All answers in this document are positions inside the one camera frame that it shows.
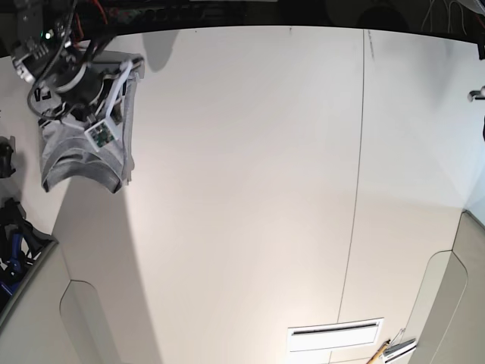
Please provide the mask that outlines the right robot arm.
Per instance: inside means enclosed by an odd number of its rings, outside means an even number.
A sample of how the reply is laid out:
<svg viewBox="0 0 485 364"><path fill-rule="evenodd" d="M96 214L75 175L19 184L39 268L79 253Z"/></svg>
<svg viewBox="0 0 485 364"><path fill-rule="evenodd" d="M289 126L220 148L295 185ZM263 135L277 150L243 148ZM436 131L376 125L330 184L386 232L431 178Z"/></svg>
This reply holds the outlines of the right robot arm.
<svg viewBox="0 0 485 364"><path fill-rule="evenodd" d="M27 106L39 124L73 117L84 127L133 119L128 81L141 57L102 69L96 59L115 38L100 1L3 1L1 42L30 85Z"/></svg>

